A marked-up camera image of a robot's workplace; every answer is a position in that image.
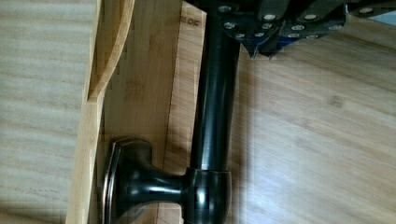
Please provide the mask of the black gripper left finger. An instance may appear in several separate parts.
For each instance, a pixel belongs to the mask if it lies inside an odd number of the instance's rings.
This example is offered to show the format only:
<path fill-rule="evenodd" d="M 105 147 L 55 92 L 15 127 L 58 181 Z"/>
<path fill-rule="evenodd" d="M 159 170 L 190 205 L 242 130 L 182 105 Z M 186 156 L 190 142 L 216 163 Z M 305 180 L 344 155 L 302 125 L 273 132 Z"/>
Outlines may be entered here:
<path fill-rule="evenodd" d="M 227 36 L 241 43 L 249 56 L 273 57 L 291 44 L 283 36 L 290 0 L 186 0 L 214 15 Z"/>

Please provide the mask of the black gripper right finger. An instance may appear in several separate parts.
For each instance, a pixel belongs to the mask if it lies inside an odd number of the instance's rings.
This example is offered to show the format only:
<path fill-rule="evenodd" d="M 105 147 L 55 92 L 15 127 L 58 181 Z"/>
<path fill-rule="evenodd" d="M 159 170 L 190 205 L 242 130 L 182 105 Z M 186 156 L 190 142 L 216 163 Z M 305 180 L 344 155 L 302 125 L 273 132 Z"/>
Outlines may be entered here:
<path fill-rule="evenodd" d="M 260 0 L 268 39 L 260 54 L 272 57 L 304 38 L 320 38 L 345 26 L 347 15 L 370 18 L 395 10 L 395 0 Z"/>

